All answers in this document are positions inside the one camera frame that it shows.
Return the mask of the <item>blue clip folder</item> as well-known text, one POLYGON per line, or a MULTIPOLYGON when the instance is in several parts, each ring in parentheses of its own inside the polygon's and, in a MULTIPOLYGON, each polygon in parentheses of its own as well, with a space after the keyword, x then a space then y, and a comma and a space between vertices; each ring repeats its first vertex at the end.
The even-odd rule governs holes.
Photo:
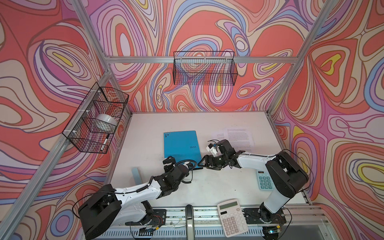
POLYGON ((202 160, 196 131, 164 133, 164 158, 172 156, 178 163, 193 160, 197 164, 202 160))

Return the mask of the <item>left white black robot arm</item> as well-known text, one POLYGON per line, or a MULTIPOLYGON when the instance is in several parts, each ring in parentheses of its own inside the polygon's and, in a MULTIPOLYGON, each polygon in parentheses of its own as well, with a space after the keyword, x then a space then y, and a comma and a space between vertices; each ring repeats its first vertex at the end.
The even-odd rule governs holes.
POLYGON ((78 208, 85 238, 93 240, 111 226, 143 226, 155 231, 164 225, 166 211, 156 212, 149 201, 177 191, 197 163, 194 160, 176 162, 173 157, 168 157, 163 164, 165 172, 152 176, 147 183, 117 189, 107 184, 88 195, 78 208))

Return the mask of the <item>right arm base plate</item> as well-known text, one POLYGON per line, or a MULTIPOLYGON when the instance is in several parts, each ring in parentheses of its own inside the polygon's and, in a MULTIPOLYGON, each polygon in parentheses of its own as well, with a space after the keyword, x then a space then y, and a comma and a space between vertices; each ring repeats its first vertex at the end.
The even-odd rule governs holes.
POLYGON ((265 208, 261 210, 260 208, 245 208, 243 214, 248 225, 284 225, 287 223, 282 208, 274 214, 265 208))

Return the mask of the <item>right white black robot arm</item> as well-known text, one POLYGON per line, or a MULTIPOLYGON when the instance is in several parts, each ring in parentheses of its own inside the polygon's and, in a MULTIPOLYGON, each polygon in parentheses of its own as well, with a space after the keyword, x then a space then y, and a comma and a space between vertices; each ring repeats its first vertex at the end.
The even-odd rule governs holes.
POLYGON ((278 211, 298 194, 310 180, 308 174, 285 151, 271 156, 256 155, 246 151, 236 151, 228 140, 209 144, 210 155, 205 155, 198 167, 220 171, 225 167, 266 171, 275 189, 260 205, 260 221, 269 224, 278 216, 278 211))

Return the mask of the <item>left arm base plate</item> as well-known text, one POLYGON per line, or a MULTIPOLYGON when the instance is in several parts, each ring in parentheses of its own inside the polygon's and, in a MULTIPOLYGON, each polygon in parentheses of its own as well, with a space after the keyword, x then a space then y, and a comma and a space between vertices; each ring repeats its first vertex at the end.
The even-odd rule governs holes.
POLYGON ((152 213, 147 213, 139 222, 126 222, 126 226, 151 226, 152 228, 161 227, 166 223, 167 210, 155 209, 152 213))

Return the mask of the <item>printed paper sheet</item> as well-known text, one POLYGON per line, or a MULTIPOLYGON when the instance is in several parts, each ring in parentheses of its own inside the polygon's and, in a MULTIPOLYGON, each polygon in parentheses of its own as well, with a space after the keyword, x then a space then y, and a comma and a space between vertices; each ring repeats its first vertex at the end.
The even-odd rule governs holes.
POLYGON ((223 129, 224 137, 237 151, 253 153, 255 143, 251 130, 248 127, 230 127, 223 129))

